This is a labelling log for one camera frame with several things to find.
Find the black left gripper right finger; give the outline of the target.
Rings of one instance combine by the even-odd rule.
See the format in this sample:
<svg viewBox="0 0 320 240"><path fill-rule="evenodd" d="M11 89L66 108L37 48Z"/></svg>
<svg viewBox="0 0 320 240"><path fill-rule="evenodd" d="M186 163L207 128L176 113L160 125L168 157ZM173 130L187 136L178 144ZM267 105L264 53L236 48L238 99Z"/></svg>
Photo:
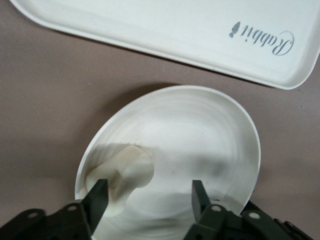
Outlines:
<svg viewBox="0 0 320 240"><path fill-rule="evenodd" d="M310 240L289 221L272 218L249 201L237 215L219 200L210 201L201 180L192 181L195 223L184 240Z"/></svg>

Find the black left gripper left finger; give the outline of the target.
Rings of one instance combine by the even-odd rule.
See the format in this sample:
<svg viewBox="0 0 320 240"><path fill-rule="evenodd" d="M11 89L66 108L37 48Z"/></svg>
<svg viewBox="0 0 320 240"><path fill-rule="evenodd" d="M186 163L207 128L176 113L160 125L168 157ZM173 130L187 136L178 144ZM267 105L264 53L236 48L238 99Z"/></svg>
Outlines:
<svg viewBox="0 0 320 240"><path fill-rule="evenodd" d="M53 214L40 208L19 213L0 227L0 240L92 240L108 203L108 180L99 179L84 199Z"/></svg>

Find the white half-round bun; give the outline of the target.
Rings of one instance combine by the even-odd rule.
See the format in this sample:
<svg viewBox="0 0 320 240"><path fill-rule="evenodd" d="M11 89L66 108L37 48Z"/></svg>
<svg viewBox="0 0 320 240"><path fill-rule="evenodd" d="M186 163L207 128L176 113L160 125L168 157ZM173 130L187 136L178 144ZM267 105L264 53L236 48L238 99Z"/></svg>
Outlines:
<svg viewBox="0 0 320 240"><path fill-rule="evenodd" d="M90 191L98 180L107 179L108 204L103 216L111 218L124 211L126 201L136 188L143 188L150 183L154 169L148 152L128 145L93 168L85 184Z"/></svg>

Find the round white plate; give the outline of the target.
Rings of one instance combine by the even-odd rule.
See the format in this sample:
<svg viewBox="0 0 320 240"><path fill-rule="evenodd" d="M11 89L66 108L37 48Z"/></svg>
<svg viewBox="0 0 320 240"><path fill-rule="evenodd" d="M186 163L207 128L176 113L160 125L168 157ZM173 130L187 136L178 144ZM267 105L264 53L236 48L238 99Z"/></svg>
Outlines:
<svg viewBox="0 0 320 240"><path fill-rule="evenodd" d="M194 180L239 214L259 175L260 140L246 110L211 88L171 86L132 101L100 128L78 168L77 199L87 194L88 172L128 145L150 154L153 178L123 212L101 219L92 240L183 240L195 222Z"/></svg>

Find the cream rabbit print tray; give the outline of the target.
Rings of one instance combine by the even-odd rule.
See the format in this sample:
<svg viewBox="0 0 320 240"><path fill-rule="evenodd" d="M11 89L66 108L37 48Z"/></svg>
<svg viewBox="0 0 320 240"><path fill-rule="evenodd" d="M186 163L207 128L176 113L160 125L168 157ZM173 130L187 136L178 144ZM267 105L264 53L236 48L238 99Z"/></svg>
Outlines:
<svg viewBox="0 0 320 240"><path fill-rule="evenodd" d="M291 90L320 54L320 0L10 0L60 32Z"/></svg>

